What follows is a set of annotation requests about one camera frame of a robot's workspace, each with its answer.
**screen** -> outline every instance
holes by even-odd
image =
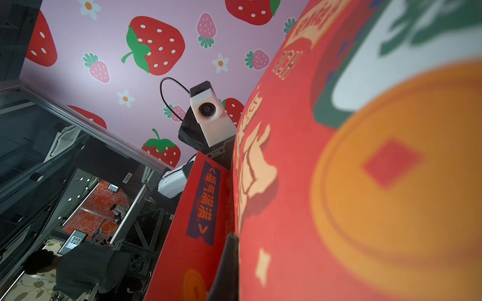
[[[119,188],[116,185],[112,185],[112,184],[109,185],[109,187],[107,189],[112,191],[112,192],[117,192],[119,190]]]
[[[74,230],[74,232],[72,232],[72,234],[64,243],[64,245],[60,248],[60,250],[58,251],[58,254],[60,255],[67,254],[70,250],[80,245],[80,243],[84,241],[86,237],[87,237],[87,233]]]

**red strawberry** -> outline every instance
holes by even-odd
[[[126,36],[131,52],[121,61],[133,54],[135,63],[144,71],[163,75],[179,61],[186,45],[176,28],[149,17],[132,19]]]
[[[160,139],[156,129],[152,129],[152,131],[156,134],[157,139],[147,140],[141,149],[162,162],[176,167],[181,157],[181,150],[171,140]]]
[[[236,127],[238,127],[238,122],[241,118],[242,111],[244,110],[242,103],[240,103],[237,99],[228,98],[223,101],[223,107],[226,110],[229,118],[231,118],[231,121]]]
[[[198,41],[201,47],[205,49],[211,48],[214,44],[214,36],[216,35],[216,25],[214,25],[213,18],[208,13],[203,13],[198,21]]]
[[[253,25],[268,23],[279,5],[280,0],[226,0],[231,15]]]
[[[169,105],[169,107],[182,119],[184,119],[184,117],[186,116],[186,111],[184,111],[183,108],[181,108],[180,106],[174,106],[173,105]],[[176,115],[174,115],[170,109],[168,108],[164,108],[164,115],[167,117],[167,118],[171,118],[172,120],[174,120],[175,122],[181,122],[181,119],[177,118]]]
[[[69,107],[71,107],[72,109],[76,110],[77,112],[81,113],[82,115],[84,115],[86,118],[92,120],[93,122],[97,123],[98,125],[100,125],[101,127],[103,127],[104,129],[107,129],[107,125],[106,125],[106,122],[100,118],[99,116],[97,116],[96,114],[93,114],[91,112],[88,112],[86,110],[82,110],[81,108],[77,108],[76,106],[73,106],[73,105],[69,105]]]
[[[254,67],[255,70],[261,70],[269,65],[269,56],[259,49],[254,53],[252,51],[247,53],[244,60],[250,69]]]
[[[89,68],[89,72],[93,78],[104,84],[110,82],[109,69],[106,63],[100,62],[99,57],[93,53],[84,53],[84,65]]]
[[[57,61],[57,49],[55,49],[54,39],[50,33],[47,20],[45,20],[41,11],[39,11],[25,57],[45,67],[50,67]]]

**white camera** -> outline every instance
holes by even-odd
[[[236,135],[236,126],[214,94],[210,82],[192,88],[190,97],[192,112],[209,147]]]

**metal frame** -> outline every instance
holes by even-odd
[[[29,101],[79,127],[84,132],[107,144],[119,154],[127,155],[159,173],[162,173],[164,168],[169,168],[166,163],[156,160],[148,153],[111,133],[109,130],[104,129],[61,101],[39,92],[22,80],[0,83],[0,94],[14,91],[23,92]]]

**white surface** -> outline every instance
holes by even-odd
[[[372,99],[416,74],[454,61],[479,57],[482,53],[482,25],[446,31],[422,45],[412,46],[413,34],[430,24],[444,1],[436,1],[414,25],[405,41],[393,52],[379,56],[380,46],[398,33],[389,32],[405,12],[406,1],[392,1],[343,72],[333,92],[333,105],[343,111],[357,111]]]
[[[187,179],[181,170],[184,165],[181,165],[175,170],[168,171],[163,175],[157,189],[160,194],[168,198],[173,198],[184,191],[187,183]]]
[[[216,112],[209,117],[204,117],[199,112],[199,107],[204,103],[212,103]],[[213,146],[233,135],[236,135],[236,126],[218,100],[213,90],[209,89],[191,97],[191,107],[194,117],[201,126],[202,132],[209,146]]]

